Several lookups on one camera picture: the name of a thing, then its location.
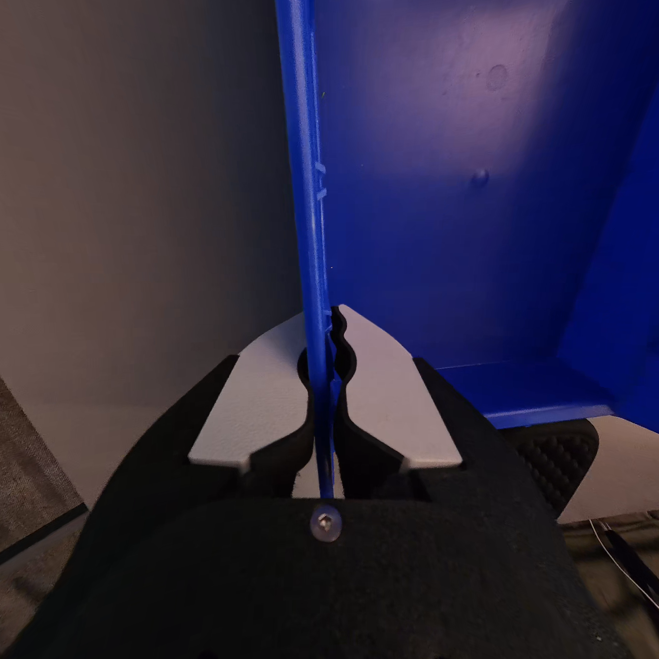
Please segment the black textured pad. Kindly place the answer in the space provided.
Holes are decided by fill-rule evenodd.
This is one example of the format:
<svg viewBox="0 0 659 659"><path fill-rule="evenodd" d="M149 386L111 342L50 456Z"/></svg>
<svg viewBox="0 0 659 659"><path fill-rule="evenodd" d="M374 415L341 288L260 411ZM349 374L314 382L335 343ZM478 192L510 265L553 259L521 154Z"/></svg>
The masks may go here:
<svg viewBox="0 0 659 659"><path fill-rule="evenodd" d="M600 445L597 429L583 418L499 432L527 466L558 519L594 463Z"/></svg>

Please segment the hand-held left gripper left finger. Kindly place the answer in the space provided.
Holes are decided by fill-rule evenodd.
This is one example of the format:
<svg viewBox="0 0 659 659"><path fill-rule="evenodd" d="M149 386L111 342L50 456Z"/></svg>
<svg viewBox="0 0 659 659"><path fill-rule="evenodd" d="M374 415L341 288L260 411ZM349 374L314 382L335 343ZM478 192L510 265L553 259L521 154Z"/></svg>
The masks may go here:
<svg viewBox="0 0 659 659"><path fill-rule="evenodd" d="M188 453L265 484L294 484L314 447L314 394L300 313L244 348Z"/></svg>

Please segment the blue plastic bin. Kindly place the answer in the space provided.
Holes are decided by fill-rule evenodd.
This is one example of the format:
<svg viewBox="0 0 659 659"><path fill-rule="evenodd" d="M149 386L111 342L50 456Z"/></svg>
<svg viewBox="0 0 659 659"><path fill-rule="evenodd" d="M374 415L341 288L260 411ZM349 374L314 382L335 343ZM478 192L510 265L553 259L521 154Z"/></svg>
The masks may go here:
<svg viewBox="0 0 659 659"><path fill-rule="evenodd" d="M331 307L497 428L658 431L658 2L276 1L317 464Z"/></svg>

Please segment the person's olive trousers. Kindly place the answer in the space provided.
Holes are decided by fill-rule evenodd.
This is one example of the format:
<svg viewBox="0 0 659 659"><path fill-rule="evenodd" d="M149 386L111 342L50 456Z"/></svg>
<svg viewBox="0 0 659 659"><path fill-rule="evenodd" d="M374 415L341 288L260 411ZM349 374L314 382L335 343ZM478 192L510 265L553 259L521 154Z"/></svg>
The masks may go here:
<svg viewBox="0 0 659 659"><path fill-rule="evenodd" d="M658 591L631 581L610 541L614 531L658 576L658 510L563 524L564 540L598 607L634 658L658 657Z"/></svg>

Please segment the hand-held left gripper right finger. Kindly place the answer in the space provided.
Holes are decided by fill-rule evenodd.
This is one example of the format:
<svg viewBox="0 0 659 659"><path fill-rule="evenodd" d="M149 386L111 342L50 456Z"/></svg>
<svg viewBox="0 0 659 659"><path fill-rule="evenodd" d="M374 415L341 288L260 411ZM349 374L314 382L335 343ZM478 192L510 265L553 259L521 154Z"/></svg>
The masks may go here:
<svg viewBox="0 0 659 659"><path fill-rule="evenodd" d="M347 499L433 499L463 457L409 351L345 304L332 309L341 379L334 448Z"/></svg>

